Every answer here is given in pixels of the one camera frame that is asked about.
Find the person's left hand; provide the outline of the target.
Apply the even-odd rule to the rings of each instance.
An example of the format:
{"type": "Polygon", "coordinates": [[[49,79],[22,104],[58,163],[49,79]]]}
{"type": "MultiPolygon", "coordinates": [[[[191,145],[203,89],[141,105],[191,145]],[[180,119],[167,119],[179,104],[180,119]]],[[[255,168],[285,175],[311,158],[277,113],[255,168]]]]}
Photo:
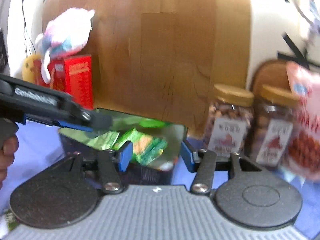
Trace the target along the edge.
{"type": "Polygon", "coordinates": [[[3,181],[7,178],[8,167],[13,164],[15,160],[14,154],[18,150],[18,139],[16,135],[13,135],[7,139],[0,151],[0,184],[3,185],[3,181]]]}

